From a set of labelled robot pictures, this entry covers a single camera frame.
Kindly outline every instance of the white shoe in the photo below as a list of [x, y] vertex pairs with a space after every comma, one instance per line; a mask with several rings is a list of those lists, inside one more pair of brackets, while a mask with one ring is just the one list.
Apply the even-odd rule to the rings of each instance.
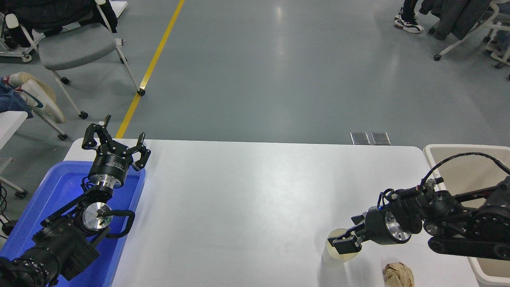
[[398, 18], [395, 20], [395, 28], [402, 29], [404, 31], [408, 31], [409, 33], [418, 34], [423, 32], [423, 27], [421, 25], [418, 25], [416, 21], [404, 21], [402, 20], [402, 17], [399, 15]]
[[30, 75], [29, 73], [19, 72], [12, 74], [10, 76], [3, 77], [2, 83], [6, 86], [10, 86], [11, 88], [15, 89], [21, 86], [22, 84], [28, 82], [29, 80], [36, 81], [39, 84], [39, 86], [41, 86], [41, 88], [44, 90], [44, 92], [49, 96], [49, 98], [53, 102], [56, 102], [57, 97], [55, 96], [55, 92], [53, 91], [53, 89], [46, 83], [38, 80], [36, 77]]
[[398, 14], [395, 15], [395, 20], [398, 19], [398, 17], [400, 17], [402, 15], [402, 13], [404, 13], [404, 5], [400, 6], [400, 8], [398, 9]]
[[27, 105], [32, 110], [47, 114], [57, 124], [65, 122], [65, 116], [62, 111], [35, 80], [28, 80], [14, 89], [14, 91], [19, 92], [26, 99]]

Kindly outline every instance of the brown paper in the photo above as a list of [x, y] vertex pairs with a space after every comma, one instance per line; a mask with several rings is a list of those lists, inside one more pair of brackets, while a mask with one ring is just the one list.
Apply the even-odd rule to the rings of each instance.
[[389, 287], [414, 287], [413, 271], [401, 262], [387, 264], [384, 275]]

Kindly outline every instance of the beige container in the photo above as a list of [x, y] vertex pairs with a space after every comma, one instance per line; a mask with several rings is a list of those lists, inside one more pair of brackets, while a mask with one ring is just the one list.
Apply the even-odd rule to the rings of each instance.
[[[340, 236], [347, 231], [345, 228], [337, 228], [329, 233], [327, 236]], [[329, 241], [326, 239], [326, 243], [324, 245], [324, 251], [322, 252], [322, 261], [326, 264], [326, 266], [335, 268], [341, 266], [344, 262], [353, 259], [359, 252], [356, 253], [348, 253], [348, 254], [338, 254], [335, 247], [329, 244]]]
[[[481, 152], [491, 155], [510, 168], [510, 148], [479, 145], [428, 145], [423, 150], [430, 167], [452, 155]], [[434, 177], [443, 177], [439, 188], [452, 195], [494, 186], [507, 176], [494, 162], [486, 157], [469, 155], [455, 158], [438, 168]], [[485, 199], [464, 203], [479, 207]], [[510, 286], [510, 261], [468, 257], [480, 286]]]

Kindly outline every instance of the cable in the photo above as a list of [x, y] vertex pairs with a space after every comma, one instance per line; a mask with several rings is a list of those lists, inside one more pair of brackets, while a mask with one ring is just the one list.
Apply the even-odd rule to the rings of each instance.
[[12, 221], [4, 214], [5, 210], [7, 209], [7, 190], [5, 187], [2, 186], [2, 183], [0, 182], [0, 215], [3, 216], [10, 224], [13, 224]]
[[510, 169], [506, 167], [506, 165], [504, 165], [501, 161], [499, 161], [498, 159], [488, 155], [488, 154], [485, 154], [485, 153], [477, 153], [477, 152], [470, 152], [470, 153], [461, 153], [461, 154], [456, 154], [456, 155], [453, 155], [453, 156], [450, 156], [449, 158], [446, 158], [444, 159], [443, 161], [441, 161], [440, 163], [434, 165], [434, 167], [432, 167], [432, 169], [430, 169], [430, 171], [427, 173], [427, 175], [421, 180], [421, 183], [419, 185], [419, 189], [422, 189], [423, 188], [423, 185], [425, 184], [425, 182], [427, 181], [427, 179], [430, 177], [430, 175], [432, 174], [432, 172], [434, 172], [437, 168], [439, 168], [440, 166], [442, 166], [443, 164], [445, 164], [446, 162], [454, 159], [454, 158], [457, 158], [457, 157], [461, 157], [461, 156], [466, 156], [466, 155], [479, 155], [479, 156], [484, 156], [486, 158], [489, 158], [491, 159], [500, 169], [502, 169], [504, 172], [506, 172], [507, 174], [510, 175]]
[[88, 177], [82, 178], [82, 184], [80, 184], [80, 186], [83, 189], [83, 192], [87, 192], [87, 190], [94, 186], [94, 183], [92, 183], [91, 181], [85, 182], [85, 179], [88, 179]]

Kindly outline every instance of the yellow floor line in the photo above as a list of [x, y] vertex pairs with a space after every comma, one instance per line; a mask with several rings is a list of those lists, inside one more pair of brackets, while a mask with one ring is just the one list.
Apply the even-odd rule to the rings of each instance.
[[[161, 38], [158, 48], [156, 49], [156, 52], [154, 53], [154, 56], [152, 57], [152, 60], [149, 64], [149, 68], [147, 68], [147, 71], [145, 72], [145, 75], [143, 76], [142, 83], [140, 84], [140, 88], [142, 88], [142, 89], [145, 89], [145, 87], [147, 86], [147, 82], [149, 82], [150, 76], [152, 75], [152, 72], [154, 71], [154, 67], [156, 66], [156, 63], [159, 60], [161, 52], [163, 51], [163, 48], [165, 47], [166, 41], [168, 40], [168, 36], [170, 36], [170, 32], [172, 32], [173, 25], [175, 24], [175, 21], [177, 20], [177, 17], [179, 16], [179, 13], [181, 12], [181, 8], [183, 7], [184, 1], [185, 0], [179, 1], [179, 4], [177, 5], [175, 12], [173, 13], [172, 19], [170, 20], [170, 23], [168, 23], [168, 27], [166, 28], [165, 34], [163, 34], [163, 37]], [[141, 98], [141, 96], [139, 96], [138, 94], [135, 94], [135, 97], [131, 101], [131, 105], [129, 106], [129, 109], [127, 110], [124, 120], [122, 121], [122, 124], [120, 125], [120, 128], [117, 131], [117, 134], [115, 135], [116, 138], [124, 137], [124, 133], [126, 132], [126, 129], [128, 128], [131, 118], [133, 117], [133, 114], [135, 113], [135, 110], [136, 110], [136, 107], [138, 106], [138, 102], [140, 101], [140, 98]]]

